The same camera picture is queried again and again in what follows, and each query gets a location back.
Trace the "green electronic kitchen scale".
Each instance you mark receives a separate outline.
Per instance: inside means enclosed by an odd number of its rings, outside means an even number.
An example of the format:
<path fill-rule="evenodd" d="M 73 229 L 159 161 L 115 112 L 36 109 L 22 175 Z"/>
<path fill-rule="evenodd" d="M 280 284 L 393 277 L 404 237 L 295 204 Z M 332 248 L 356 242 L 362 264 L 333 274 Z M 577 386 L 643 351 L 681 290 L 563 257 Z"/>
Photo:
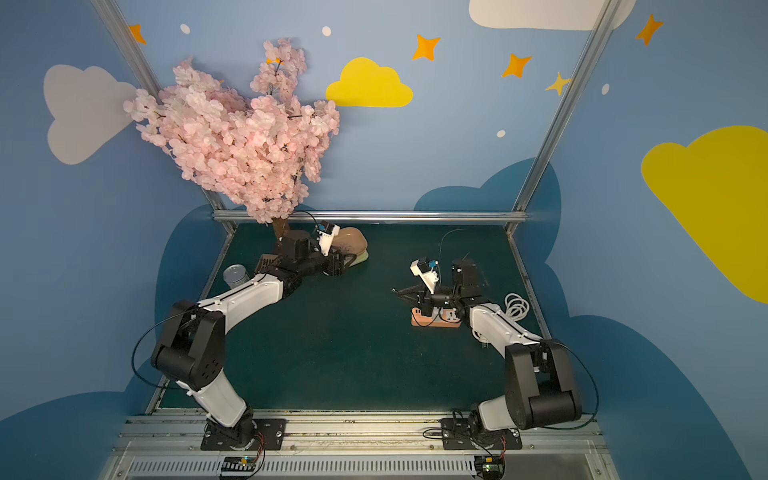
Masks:
<path fill-rule="evenodd" d="M 351 263 L 351 266 L 358 265 L 360 263 L 365 262 L 369 258 L 369 253 L 367 250 L 363 251 L 362 253 L 358 254 L 355 258 L 355 260 Z"/>

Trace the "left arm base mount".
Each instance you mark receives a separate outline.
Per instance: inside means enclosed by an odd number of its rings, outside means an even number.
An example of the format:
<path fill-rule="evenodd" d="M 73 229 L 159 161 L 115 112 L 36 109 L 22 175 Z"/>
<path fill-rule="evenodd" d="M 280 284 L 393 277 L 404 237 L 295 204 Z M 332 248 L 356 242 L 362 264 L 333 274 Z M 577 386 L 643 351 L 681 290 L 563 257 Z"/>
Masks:
<path fill-rule="evenodd" d="M 282 448 L 287 420 L 253 418 L 246 415 L 235 426 L 224 427 L 215 420 L 206 421 L 202 451 L 278 451 Z"/>

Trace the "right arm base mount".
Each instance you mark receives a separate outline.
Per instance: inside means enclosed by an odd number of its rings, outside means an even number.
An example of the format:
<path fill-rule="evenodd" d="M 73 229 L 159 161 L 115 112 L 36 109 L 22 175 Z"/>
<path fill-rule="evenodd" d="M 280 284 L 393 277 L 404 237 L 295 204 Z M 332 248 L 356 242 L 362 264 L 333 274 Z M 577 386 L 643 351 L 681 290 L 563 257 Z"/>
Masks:
<path fill-rule="evenodd" d="M 439 420 L 439 438 L 445 450 L 488 450 L 502 452 L 523 448 L 521 433 L 516 428 L 487 430 L 482 426 L 479 414 L 464 415 L 454 411 Z"/>

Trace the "orange power strip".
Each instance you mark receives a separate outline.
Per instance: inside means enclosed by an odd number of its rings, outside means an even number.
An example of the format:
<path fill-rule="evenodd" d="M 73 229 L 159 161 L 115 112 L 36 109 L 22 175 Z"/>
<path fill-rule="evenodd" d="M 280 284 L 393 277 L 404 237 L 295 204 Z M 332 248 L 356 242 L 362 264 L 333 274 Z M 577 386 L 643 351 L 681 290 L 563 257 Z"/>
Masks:
<path fill-rule="evenodd" d="M 458 328 L 462 323 L 445 323 L 437 319 L 437 309 L 434 308 L 431 315 L 423 315 L 419 308 L 411 309 L 411 324 L 420 328 Z"/>

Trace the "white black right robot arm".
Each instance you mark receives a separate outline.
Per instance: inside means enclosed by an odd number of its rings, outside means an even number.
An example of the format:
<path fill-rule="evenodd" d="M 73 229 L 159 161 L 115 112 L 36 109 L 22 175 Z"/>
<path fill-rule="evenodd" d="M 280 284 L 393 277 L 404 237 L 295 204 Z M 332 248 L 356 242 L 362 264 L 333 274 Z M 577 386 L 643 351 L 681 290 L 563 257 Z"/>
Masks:
<path fill-rule="evenodd" d="M 449 286 L 441 283 L 436 260 L 417 259 L 410 271 L 421 283 L 395 295 L 412 306 L 413 325 L 466 322 L 476 340 L 492 346 L 504 359 L 504 394 L 477 406 L 480 429 L 527 430 L 581 418 L 581 396 L 567 347 L 527 330 L 506 308 L 484 296 L 472 260 L 452 264 Z"/>

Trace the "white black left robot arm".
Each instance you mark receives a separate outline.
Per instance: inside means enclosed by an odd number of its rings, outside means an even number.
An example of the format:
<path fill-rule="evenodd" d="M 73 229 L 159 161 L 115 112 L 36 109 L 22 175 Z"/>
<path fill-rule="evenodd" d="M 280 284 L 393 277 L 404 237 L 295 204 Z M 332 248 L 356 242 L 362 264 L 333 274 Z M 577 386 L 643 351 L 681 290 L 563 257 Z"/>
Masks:
<path fill-rule="evenodd" d="M 365 261 L 367 247 L 365 237 L 352 227 L 323 224 L 315 235 L 287 232 L 277 256 L 253 279 L 197 303 L 174 304 L 152 353 L 152 366 L 193 397 L 215 426 L 239 428 L 249 407 L 224 373 L 227 334 L 292 294 L 304 278 L 337 276 Z"/>

